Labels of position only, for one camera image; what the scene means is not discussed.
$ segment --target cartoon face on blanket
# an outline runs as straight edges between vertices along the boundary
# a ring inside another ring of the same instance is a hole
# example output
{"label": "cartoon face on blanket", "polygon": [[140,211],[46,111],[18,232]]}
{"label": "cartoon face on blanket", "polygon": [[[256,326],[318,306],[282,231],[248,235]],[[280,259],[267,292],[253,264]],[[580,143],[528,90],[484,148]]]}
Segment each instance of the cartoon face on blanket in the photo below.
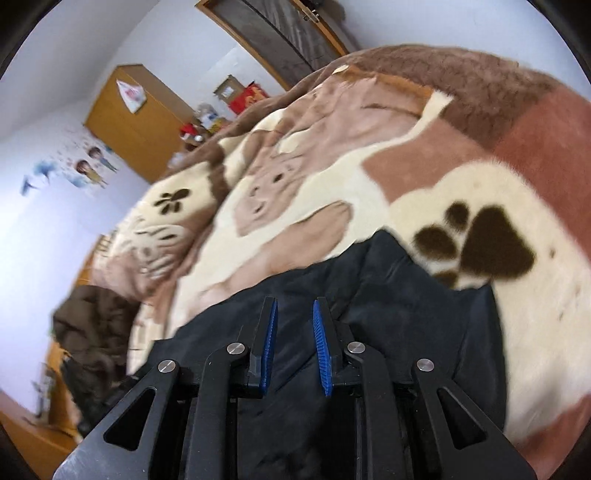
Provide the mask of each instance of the cartoon face on blanket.
{"label": "cartoon face on blanket", "polygon": [[[591,371],[580,367],[591,365],[591,225],[581,217],[591,106],[485,54],[421,46],[371,54],[330,67],[314,89],[235,138],[213,139],[232,190],[199,248],[187,244],[194,254],[155,338],[387,228],[449,287],[492,283],[504,330],[506,434],[521,444],[591,393]],[[163,182],[189,188],[183,176],[199,165]],[[162,188],[145,204],[159,201]],[[150,325],[150,315],[139,319]],[[152,340],[138,331],[129,370]],[[559,453],[528,456],[540,479],[585,422],[563,429]]]}

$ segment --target plush blanket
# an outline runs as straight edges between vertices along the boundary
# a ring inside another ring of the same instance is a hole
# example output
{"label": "plush blanket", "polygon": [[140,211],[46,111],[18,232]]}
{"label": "plush blanket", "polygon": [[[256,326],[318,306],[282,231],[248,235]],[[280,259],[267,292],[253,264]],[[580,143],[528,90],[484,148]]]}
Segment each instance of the plush blanket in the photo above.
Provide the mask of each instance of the plush blanket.
{"label": "plush blanket", "polygon": [[591,416],[590,134],[587,101],[488,54],[336,60],[189,154],[105,240],[95,283],[144,304],[129,368],[209,306],[385,228],[450,288],[492,283],[505,434],[549,478]]}

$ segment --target triangular cutout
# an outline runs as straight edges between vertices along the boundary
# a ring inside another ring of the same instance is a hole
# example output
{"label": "triangular cutout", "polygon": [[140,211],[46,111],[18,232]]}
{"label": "triangular cutout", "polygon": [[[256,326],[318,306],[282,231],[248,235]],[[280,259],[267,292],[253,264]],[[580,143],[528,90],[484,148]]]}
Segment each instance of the triangular cutout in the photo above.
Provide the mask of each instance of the triangular cutout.
{"label": "triangular cutout", "polygon": [[137,450],[155,396],[155,389],[146,388],[106,431],[105,441],[131,452]]}
{"label": "triangular cutout", "polygon": [[462,450],[486,440],[486,432],[445,388],[439,388],[437,396],[441,402],[455,448]]}

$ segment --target wooden wardrobe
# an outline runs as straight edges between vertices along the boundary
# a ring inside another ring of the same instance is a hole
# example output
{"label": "wooden wardrobe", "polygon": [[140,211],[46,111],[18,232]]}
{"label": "wooden wardrobe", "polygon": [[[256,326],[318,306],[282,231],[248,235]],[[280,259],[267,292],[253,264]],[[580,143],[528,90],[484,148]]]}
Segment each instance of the wooden wardrobe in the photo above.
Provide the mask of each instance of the wooden wardrobe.
{"label": "wooden wardrobe", "polygon": [[[146,102],[136,113],[125,106],[117,80],[141,85]],[[179,146],[179,129],[193,109],[143,65],[120,65],[86,119],[86,127],[148,182],[156,181]]]}

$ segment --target paw print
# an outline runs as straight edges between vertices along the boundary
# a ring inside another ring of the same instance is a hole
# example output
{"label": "paw print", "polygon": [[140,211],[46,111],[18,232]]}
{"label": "paw print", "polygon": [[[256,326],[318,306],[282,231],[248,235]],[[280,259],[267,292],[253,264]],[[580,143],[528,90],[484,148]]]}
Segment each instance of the paw print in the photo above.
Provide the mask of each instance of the paw print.
{"label": "paw print", "polygon": [[183,204],[181,200],[191,195],[191,190],[189,189],[180,189],[174,193],[165,192],[160,195],[160,200],[154,202],[155,207],[159,207],[160,205],[164,205],[160,209],[160,215],[166,215],[171,210],[176,212],[180,212],[183,208]]}
{"label": "paw print", "polygon": [[470,210],[454,202],[443,225],[430,225],[414,234],[413,244],[427,260],[455,261],[455,268],[433,275],[453,288],[461,274],[487,280],[514,280],[531,270],[535,253],[517,232],[500,205],[481,208],[470,221]]}

